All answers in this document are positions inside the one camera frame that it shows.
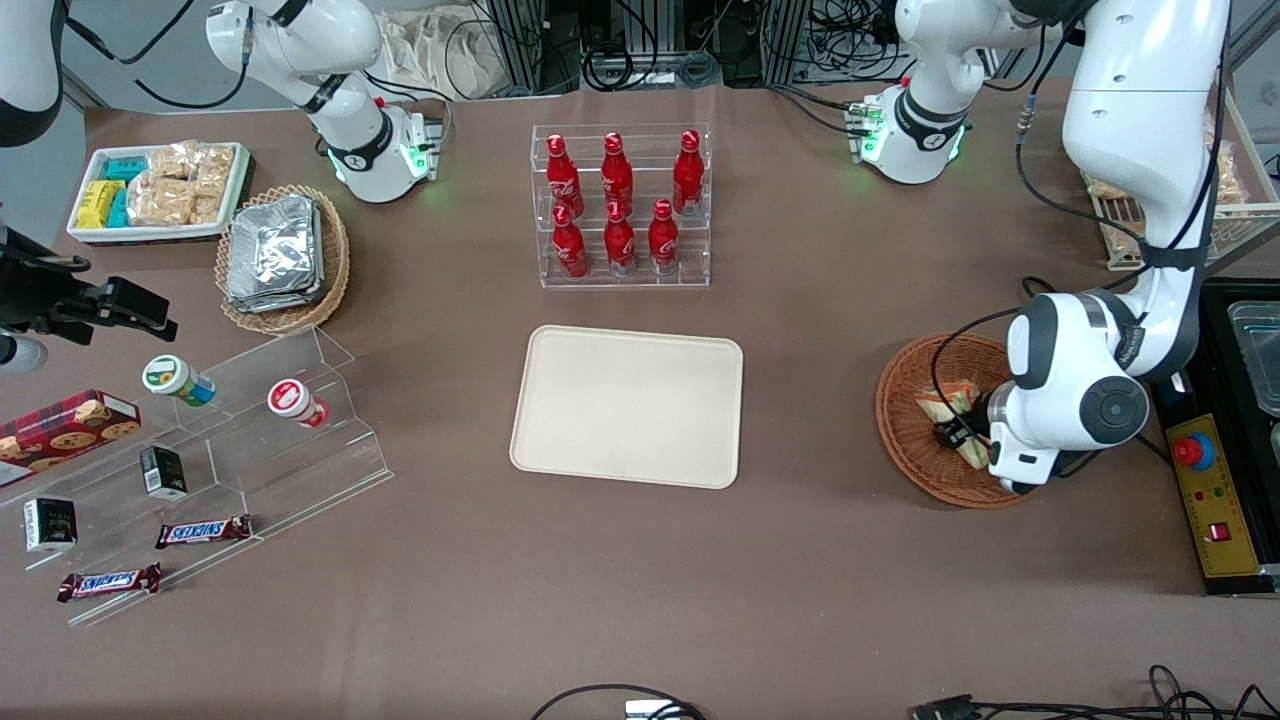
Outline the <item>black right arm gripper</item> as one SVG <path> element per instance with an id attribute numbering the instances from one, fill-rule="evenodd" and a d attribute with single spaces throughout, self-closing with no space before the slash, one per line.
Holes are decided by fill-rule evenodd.
<path id="1" fill-rule="evenodd" d="M 88 290 L 93 307 L 92 323 L 142 331 L 164 342 L 174 342 L 178 324 L 169 318 L 170 301 L 132 281 L 109 277 L 101 286 L 77 278 L 92 263 L 77 255 L 63 256 L 3 227 L 1 241 L 1 322 L 6 331 L 51 334 L 74 345 L 87 346 L 92 327 L 63 316 L 64 302 L 77 304 Z"/>

